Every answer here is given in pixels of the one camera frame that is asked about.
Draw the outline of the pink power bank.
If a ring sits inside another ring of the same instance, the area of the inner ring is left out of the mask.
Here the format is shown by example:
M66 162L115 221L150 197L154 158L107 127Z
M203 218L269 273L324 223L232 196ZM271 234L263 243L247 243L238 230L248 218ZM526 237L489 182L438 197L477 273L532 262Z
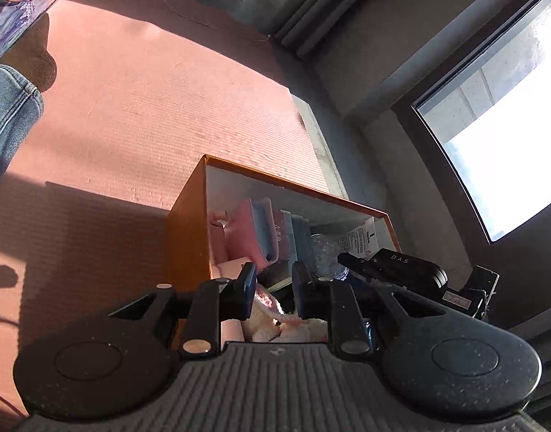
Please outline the pink power bank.
M250 262L248 257L240 257L216 265L219 278L236 279L243 267Z

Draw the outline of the crochet bunny toy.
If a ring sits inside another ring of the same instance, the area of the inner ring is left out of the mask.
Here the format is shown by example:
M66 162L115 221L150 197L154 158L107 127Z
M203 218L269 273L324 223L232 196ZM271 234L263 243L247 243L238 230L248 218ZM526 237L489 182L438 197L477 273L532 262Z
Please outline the crochet bunny toy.
M250 317L241 323L244 337L251 342L325 342L327 323L303 320L297 313L284 313L277 299L263 286L256 287Z

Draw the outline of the round clear lid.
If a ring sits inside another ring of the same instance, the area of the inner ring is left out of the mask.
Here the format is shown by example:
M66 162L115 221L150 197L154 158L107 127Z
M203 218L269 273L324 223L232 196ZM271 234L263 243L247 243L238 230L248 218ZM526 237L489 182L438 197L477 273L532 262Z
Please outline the round clear lid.
M348 268L338 262L338 255L344 250L339 242L324 234L313 234L311 241L317 276L344 280Z

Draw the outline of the white tube bottle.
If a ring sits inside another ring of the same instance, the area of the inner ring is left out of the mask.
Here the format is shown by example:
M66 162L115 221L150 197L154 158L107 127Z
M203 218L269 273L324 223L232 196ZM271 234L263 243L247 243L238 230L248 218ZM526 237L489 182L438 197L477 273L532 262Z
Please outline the white tube bottle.
M339 239L339 243L342 249L351 255L361 258L373 256L379 250L375 220L370 217L358 227L348 231Z

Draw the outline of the pink notebook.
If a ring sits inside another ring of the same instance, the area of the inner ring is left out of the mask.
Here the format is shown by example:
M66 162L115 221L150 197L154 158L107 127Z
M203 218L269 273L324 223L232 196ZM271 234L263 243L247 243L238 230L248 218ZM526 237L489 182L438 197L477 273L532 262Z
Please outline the pink notebook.
M225 227L226 253L231 260L248 257L261 272L277 262L278 243L270 198L245 198Z

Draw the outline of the black box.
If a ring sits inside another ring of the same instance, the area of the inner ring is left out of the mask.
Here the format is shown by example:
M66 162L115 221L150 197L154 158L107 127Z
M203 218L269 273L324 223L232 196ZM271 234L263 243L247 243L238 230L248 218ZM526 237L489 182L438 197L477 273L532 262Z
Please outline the black box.
M292 267L291 260L278 260L262 270L258 274L257 281L268 292L278 291L292 282Z

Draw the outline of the dark red small box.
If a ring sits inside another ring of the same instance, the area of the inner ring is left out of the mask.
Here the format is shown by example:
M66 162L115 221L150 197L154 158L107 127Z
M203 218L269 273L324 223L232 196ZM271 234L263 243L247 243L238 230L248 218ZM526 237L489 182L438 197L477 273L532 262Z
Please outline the dark red small box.
M297 249L291 214L285 210L275 210L274 224L279 258L293 264L297 260Z

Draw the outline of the orange storage box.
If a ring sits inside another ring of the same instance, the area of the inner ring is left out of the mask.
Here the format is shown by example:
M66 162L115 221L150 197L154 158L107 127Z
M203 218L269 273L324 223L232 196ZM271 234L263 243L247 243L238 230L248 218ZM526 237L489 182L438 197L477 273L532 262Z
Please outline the orange storage box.
M398 248L385 212L202 157L166 224L180 352L211 358L230 342L328 341L339 355L367 355L363 308L337 257L385 248Z

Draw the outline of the pink floor mat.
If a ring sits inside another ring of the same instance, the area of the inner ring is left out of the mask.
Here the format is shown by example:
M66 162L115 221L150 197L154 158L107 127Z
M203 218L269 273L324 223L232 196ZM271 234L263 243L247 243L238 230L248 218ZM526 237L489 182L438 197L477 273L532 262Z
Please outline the pink floor mat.
M200 157L322 191L270 44L193 0L62 0L58 78L0 183L0 430L24 345L165 278L165 220Z

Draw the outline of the grey curtain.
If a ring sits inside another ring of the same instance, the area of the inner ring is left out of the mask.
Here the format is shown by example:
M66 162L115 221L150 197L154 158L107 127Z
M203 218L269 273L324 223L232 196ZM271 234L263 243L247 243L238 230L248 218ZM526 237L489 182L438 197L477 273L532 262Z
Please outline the grey curtain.
M267 33L304 59L358 0L286 0L270 21Z

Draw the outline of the blue jeans leg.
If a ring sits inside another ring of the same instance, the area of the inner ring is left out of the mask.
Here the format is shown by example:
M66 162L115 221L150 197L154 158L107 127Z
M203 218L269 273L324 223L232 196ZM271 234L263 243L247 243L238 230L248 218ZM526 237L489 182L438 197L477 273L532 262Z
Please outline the blue jeans leg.
M0 180L43 111L36 86L18 70L0 64Z

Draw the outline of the brown sock foot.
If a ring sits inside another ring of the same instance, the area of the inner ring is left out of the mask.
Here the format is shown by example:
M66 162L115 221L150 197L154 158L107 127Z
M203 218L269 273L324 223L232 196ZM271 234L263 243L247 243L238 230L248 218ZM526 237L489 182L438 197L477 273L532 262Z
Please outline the brown sock foot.
M41 93L57 78L57 63L48 52L49 29L50 18L44 13L0 59L0 64L18 70Z

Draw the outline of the dark window frame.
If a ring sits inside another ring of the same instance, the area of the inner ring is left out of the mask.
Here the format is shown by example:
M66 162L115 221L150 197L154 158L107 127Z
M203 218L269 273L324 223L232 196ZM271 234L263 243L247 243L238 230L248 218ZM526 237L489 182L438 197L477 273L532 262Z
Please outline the dark window frame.
M512 0L394 108L470 261L551 279L551 0Z

